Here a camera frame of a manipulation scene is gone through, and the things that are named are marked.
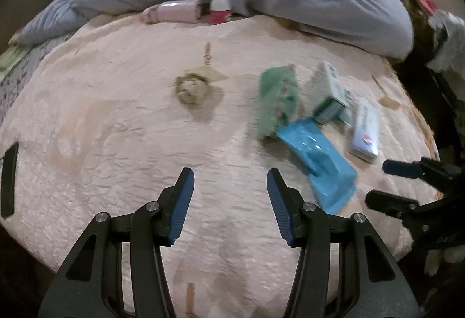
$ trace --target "green fuzzy object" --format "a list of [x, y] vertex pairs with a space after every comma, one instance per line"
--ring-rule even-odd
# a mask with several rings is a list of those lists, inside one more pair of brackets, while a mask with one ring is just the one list
[[266, 69], [260, 75], [260, 108], [257, 126], [260, 137], [272, 137], [289, 124], [297, 110], [297, 80], [294, 65]]

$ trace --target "blue plastic bag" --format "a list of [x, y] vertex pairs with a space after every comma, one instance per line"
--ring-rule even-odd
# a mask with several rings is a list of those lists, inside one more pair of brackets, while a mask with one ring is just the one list
[[310, 118], [276, 132], [308, 167], [308, 177], [321, 208], [337, 213], [356, 190], [357, 172]]

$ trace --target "small cardboard box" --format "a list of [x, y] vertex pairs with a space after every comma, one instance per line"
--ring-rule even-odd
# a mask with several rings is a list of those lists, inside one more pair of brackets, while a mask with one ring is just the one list
[[379, 125], [378, 109], [361, 98], [350, 153], [373, 163], [378, 158]]
[[313, 120], [323, 125], [337, 117], [346, 106], [344, 89], [339, 83], [338, 72], [327, 61], [321, 62], [318, 66], [306, 93]]

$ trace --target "bedspread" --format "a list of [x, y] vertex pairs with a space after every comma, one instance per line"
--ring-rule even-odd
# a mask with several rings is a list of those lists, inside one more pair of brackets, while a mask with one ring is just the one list
[[[182, 167], [195, 173], [195, 190], [181, 237], [162, 256], [178, 317], [281, 317], [296, 270], [298, 249], [281, 238], [266, 188], [279, 168], [286, 183], [315, 202], [306, 175], [279, 141], [257, 141], [259, 76], [294, 63], [300, 92], [321, 60], [333, 64], [355, 97], [372, 103], [383, 93], [401, 103], [380, 107], [380, 157], [374, 165], [346, 151], [337, 127], [325, 135], [357, 170], [357, 192], [340, 215], [364, 213], [399, 258], [411, 237], [399, 220], [370, 211], [372, 188], [436, 199], [420, 180], [384, 175], [386, 158], [429, 156], [406, 93], [379, 56], [282, 27], [263, 15], [216, 26], [142, 24], [136, 15], [102, 24], [93, 19], [39, 65], [0, 129], [1, 151], [20, 142], [15, 214], [2, 224], [36, 258], [58, 269], [99, 211], [134, 212], [172, 186]], [[175, 78], [203, 62], [228, 79], [215, 82], [199, 106], [174, 96]], [[129, 251], [123, 248], [123, 291], [131, 310]], [[337, 247], [329, 291], [334, 296]], [[187, 290], [194, 307], [186, 307]]]

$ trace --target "metal screw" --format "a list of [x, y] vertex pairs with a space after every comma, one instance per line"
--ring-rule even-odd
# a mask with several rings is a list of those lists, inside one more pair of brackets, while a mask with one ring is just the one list
[[313, 212], [315, 209], [317, 209], [315, 204], [312, 204], [312, 203], [304, 203], [302, 208], [304, 208], [304, 211], [307, 211], [307, 212]]
[[366, 221], [366, 217], [361, 213], [355, 213], [353, 219], [357, 222], [363, 223]]
[[160, 208], [160, 204], [158, 204], [156, 201], [150, 201], [146, 204], [146, 209], [148, 211], [156, 211], [158, 208]]
[[97, 222], [106, 221], [107, 218], [108, 218], [108, 214], [106, 214], [105, 212], [97, 213], [97, 216], [95, 216], [95, 220]]

